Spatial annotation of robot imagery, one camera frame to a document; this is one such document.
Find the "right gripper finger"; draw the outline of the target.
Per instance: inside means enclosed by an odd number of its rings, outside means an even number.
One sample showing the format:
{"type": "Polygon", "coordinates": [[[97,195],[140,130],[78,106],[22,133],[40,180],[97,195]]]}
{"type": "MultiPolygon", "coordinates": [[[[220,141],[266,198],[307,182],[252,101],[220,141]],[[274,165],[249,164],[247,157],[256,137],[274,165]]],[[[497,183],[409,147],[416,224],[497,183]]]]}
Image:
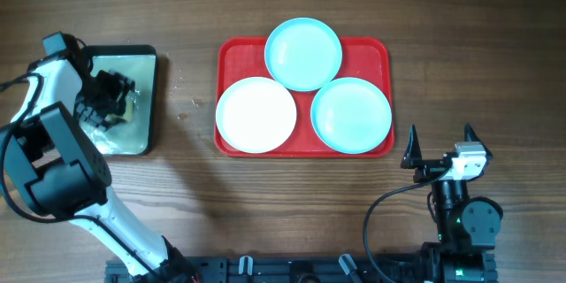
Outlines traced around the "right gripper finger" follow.
{"type": "Polygon", "coordinates": [[[493,153],[489,150],[489,148],[479,139],[479,137],[477,136],[477,134],[475,133],[475,131],[473,130],[472,126],[470,123],[467,123],[464,126],[464,140],[467,142],[479,142],[481,144],[481,146],[484,148],[484,151],[486,153],[486,158],[487,159],[492,159],[493,158],[493,153]]]}
{"type": "Polygon", "coordinates": [[[407,148],[401,161],[402,169],[417,169],[423,166],[422,152],[417,136],[417,128],[412,125],[409,130],[407,148]]]}

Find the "green and yellow sponge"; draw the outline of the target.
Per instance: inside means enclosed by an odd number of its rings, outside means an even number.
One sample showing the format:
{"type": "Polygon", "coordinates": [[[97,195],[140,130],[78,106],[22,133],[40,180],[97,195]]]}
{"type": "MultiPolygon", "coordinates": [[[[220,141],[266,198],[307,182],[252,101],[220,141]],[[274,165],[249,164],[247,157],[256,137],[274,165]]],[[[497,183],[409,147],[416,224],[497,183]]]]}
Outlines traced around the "green and yellow sponge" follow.
{"type": "Polygon", "coordinates": [[[129,93],[116,112],[110,113],[106,116],[106,120],[114,124],[129,122],[132,120],[134,114],[134,103],[136,94],[129,93]]]}

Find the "light blue plate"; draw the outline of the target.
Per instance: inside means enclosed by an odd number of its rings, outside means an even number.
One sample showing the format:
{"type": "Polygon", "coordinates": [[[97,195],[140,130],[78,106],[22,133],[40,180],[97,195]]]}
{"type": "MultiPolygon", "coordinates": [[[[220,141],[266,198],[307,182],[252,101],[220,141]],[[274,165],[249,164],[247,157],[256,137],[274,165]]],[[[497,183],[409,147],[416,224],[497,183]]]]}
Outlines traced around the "light blue plate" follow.
{"type": "Polygon", "coordinates": [[[339,78],[324,85],[310,106],[310,121],[323,144],[343,154],[377,148],[393,125],[385,94],[367,80],[339,78]]]}
{"type": "Polygon", "coordinates": [[[264,63],[274,80],[297,92],[322,88],[340,70],[340,39],[326,23],[289,19],[273,29],[264,46],[264,63]]]}

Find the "white round plate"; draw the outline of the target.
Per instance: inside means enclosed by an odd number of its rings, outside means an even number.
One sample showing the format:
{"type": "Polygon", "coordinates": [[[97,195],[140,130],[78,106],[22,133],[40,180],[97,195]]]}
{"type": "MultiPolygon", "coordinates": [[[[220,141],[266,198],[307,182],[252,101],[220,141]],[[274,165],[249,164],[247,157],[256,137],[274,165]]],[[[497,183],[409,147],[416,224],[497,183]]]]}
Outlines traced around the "white round plate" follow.
{"type": "Polygon", "coordinates": [[[215,120],[220,136],[231,147],[261,154],[287,141],[297,122],[297,108],[291,93],[277,81],[249,77],[222,94],[215,120]]]}

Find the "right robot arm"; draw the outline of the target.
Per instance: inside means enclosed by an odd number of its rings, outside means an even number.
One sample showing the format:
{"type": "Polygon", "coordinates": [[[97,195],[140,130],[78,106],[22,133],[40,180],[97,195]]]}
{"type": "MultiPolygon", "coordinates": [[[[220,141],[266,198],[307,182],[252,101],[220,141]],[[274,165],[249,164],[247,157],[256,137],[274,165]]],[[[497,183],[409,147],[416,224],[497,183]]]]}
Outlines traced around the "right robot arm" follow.
{"type": "Polygon", "coordinates": [[[471,125],[464,140],[441,159],[424,159],[417,129],[409,130],[401,168],[413,169],[419,186],[432,187],[432,214],[439,241],[426,242],[414,265],[416,282],[477,282],[498,280],[492,251],[501,230],[503,209],[495,201],[471,197],[468,184],[482,177],[493,159],[471,125]]]}

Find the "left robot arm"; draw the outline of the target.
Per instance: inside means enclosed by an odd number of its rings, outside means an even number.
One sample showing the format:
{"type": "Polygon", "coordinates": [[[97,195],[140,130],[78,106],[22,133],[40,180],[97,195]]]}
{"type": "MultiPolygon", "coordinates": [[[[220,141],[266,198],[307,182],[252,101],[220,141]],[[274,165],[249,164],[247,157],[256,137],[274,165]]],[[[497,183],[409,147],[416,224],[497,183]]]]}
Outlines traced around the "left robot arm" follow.
{"type": "Polygon", "coordinates": [[[1,129],[1,194],[21,218],[68,222],[96,237],[126,266],[133,282],[196,282],[195,267],[162,235],[146,227],[111,186],[109,166],[73,118],[88,65],[65,53],[33,62],[6,90],[28,83],[19,112],[1,129]]]}

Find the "black tray with soapy water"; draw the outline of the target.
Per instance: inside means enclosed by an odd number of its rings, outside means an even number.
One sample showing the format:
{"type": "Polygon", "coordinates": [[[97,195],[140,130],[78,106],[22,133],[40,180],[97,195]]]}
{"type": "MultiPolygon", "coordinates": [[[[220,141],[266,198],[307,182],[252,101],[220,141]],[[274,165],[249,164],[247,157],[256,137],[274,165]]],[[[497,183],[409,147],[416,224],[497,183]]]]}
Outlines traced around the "black tray with soapy water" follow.
{"type": "Polygon", "coordinates": [[[153,111],[156,100],[158,57],[150,45],[87,46],[93,58],[93,76],[103,70],[121,73],[135,81],[136,94],[132,120],[107,131],[80,123],[97,149],[108,156],[142,156],[149,152],[152,139],[153,111]]]}

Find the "red plastic tray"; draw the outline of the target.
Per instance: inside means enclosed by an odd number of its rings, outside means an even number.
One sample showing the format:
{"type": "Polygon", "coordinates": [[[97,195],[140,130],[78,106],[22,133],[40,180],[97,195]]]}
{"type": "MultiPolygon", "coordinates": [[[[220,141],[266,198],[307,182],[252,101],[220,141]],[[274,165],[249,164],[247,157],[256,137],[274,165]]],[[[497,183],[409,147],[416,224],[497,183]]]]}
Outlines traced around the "red plastic tray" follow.
{"type": "MultiPolygon", "coordinates": [[[[234,37],[224,42],[218,52],[217,93],[223,93],[238,80],[270,76],[264,62],[265,37],[234,37]]],[[[341,37],[343,58],[337,74],[369,81],[393,101],[389,52],[383,42],[371,37],[341,37]]],[[[281,146],[259,153],[269,158],[350,158],[325,145],[316,135],[310,120],[310,106],[315,92],[292,92],[297,107],[294,131],[281,146]]]]}

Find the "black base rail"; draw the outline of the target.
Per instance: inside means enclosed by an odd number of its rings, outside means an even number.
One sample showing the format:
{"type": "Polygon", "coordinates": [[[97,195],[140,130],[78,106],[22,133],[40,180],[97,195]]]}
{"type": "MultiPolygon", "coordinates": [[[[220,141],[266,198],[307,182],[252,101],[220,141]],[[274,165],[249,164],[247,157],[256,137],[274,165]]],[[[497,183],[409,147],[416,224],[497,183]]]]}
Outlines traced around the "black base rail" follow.
{"type": "MultiPolygon", "coordinates": [[[[188,261],[196,269],[193,281],[202,283],[375,283],[383,280],[368,260],[349,255],[295,259],[190,257],[188,261]]],[[[382,256],[379,261],[382,271],[396,282],[494,283],[499,280],[491,254],[460,257],[439,265],[421,261],[418,256],[412,255],[382,256]]]]}

